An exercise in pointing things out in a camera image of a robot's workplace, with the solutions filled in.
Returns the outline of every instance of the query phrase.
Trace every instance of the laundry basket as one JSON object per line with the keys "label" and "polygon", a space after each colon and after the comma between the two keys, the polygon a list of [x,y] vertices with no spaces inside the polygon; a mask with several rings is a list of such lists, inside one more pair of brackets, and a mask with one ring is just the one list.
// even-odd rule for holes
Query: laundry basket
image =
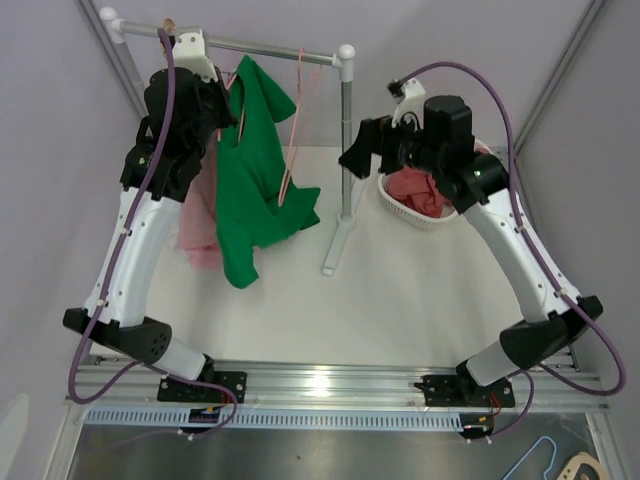
{"label": "laundry basket", "polygon": [[[476,139],[476,150],[482,149],[489,153],[493,153],[489,147],[480,140]],[[380,174],[378,176],[378,191],[382,198],[384,206],[394,215],[400,217],[405,222],[410,223],[416,228],[421,230],[436,230],[442,225],[458,218],[458,212],[451,205],[445,205],[442,208],[442,216],[440,218],[428,217],[421,213],[412,210],[411,208],[398,202],[395,198],[387,193],[387,187],[389,186],[389,179],[391,175]]]}

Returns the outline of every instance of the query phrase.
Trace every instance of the gray wall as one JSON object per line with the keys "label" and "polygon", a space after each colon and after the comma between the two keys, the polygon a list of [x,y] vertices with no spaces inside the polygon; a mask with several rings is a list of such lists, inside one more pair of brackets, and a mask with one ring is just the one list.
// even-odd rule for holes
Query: gray wall
{"label": "gray wall", "polygon": [[[640,438],[640,2],[611,4],[520,164],[544,240],[579,288],[600,296],[599,323],[626,360],[629,384],[611,403],[633,452]],[[581,362],[612,386],[617,372],[595,335],[578,347]],[[640,473],[640,458],[631,460]]]}
{"label": "gray wall", "polygon": [[[589,0],[95,0],[125,19],[157,25],[166,16],[178,25],[246,41],[333,53],[355,46],[354,118],[388,114],[395,103],[385,89],[393,78],[436,60],[481,71],[498,89],[516,126],[521,125]],[[161,68],[158,42],[130,40],[146,80]],[[232,70],[241,54],[219,49],[214,62]],[[259,58],[290,95],[295,63]],[[481,118],[476,135],[503,145],[504,132],[491,98],[472,78],[441,70],[422,77],[434,95],[462,95]],[[340,144],[340,86],[326,68],[304,145]],[[290,124],[280,130],[289,138]]]}
{"label": "gray wall", "polygon": [[0,411],[31,397],[11,477],[42,474],[78,337],[62,327],[99,271],[136,123],[74,2],[0,18]]}

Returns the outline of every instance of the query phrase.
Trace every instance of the gray floor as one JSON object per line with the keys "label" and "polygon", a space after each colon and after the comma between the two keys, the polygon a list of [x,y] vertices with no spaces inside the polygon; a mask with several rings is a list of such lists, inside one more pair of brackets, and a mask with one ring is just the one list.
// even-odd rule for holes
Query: gray floor
{"label": "gray floor", "polygon": [[[550,479],[579,452],[595,457],[584,416],[546,414],[529,415],[493,445],[441,433],[226,429],[193,443],[159,435],[92,451],[144,431],[85,427],[69,480],[500,479],[542,435],[558,445]],[[542,478],[551,452],[541,444],[510,480]]]}

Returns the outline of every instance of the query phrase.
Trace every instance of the green shirt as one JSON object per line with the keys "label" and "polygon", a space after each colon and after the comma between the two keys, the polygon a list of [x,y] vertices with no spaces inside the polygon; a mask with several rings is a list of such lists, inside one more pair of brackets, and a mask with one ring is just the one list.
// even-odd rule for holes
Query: green shirt
{"label": "green shirt", "polygon": [[216,213],[224,273],[237,288],[258,278],[253,247],[268,247],[317,224],[319,188],[289,184],[282,207],[278,193],[285,164],[275,123],[293,115],[295,104],[256,62],[245,56],[231,87],[231,111],[244,130],[227,128],[218,146]]}

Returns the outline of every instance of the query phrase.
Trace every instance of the pink cloth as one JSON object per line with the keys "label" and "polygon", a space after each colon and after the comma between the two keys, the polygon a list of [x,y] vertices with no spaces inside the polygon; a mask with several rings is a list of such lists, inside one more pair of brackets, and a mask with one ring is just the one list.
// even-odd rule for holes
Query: pink cloth
{"label": "pink cloth", "polygon": [[387,193],[410,209],[431,218],[440,218],[442,207],[450,203],[436,188],[431,174],[409,167],[391,175]]}
{"label": "pink cloth", "polygon": [[222,252],[216,235],[216,135],[211,135],[202,157],[202,170],[191,182],[180,210],[178,247],[189,255],[193,268],[218,268]]}

